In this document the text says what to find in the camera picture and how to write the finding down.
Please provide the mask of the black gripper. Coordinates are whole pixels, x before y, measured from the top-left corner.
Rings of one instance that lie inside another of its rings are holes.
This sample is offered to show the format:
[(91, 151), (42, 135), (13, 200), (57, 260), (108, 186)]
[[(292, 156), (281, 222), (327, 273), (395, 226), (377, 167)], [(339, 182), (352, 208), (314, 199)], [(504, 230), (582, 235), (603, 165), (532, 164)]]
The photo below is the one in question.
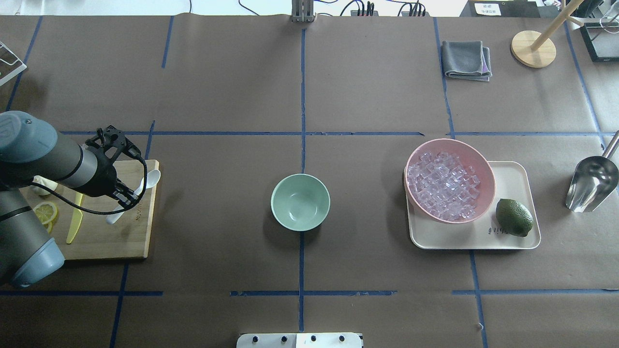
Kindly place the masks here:
[(104, 148), (91, 148), (90, 153), (95, 156), (97, 165), (95, 174), (90, 179), (90, 197), (115, 198), (118, 203), (116, 209), (131, 208), (138, 203), (142, 194), (142, 182), (133, 189), (127, 187), (118, 179), (117, 170), (114, 167), (121, 150), (117, 149), (111, 157), (106, 156)]

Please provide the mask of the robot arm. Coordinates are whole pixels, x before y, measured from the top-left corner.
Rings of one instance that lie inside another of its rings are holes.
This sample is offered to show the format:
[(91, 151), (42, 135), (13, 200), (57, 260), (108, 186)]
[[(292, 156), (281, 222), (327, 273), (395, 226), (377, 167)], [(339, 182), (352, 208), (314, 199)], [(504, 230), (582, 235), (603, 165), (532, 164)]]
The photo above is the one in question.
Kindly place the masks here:
[(44, 187), (40, 176), (90, 197), (108, 196), (128, 211), (142, 200), (117, 176), (114, 163), (124, 154), (143, 167), (141, 151), (113, 126), (99, 128), (79, 145), (48, 122), (20, 111), (0, 116), (1, 282), (27, 288), (65, 262), (54, 238), (22, 195), (22, 188)]

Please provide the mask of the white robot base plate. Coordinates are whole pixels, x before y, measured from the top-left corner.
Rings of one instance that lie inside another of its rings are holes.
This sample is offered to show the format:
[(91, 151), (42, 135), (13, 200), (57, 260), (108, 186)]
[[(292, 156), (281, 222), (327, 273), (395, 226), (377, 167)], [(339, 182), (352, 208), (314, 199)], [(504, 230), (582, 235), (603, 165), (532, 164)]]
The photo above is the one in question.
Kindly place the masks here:
[(254, 333), (242, 334), (237, 348), (363, 348), (361, 334), (334, 333)]

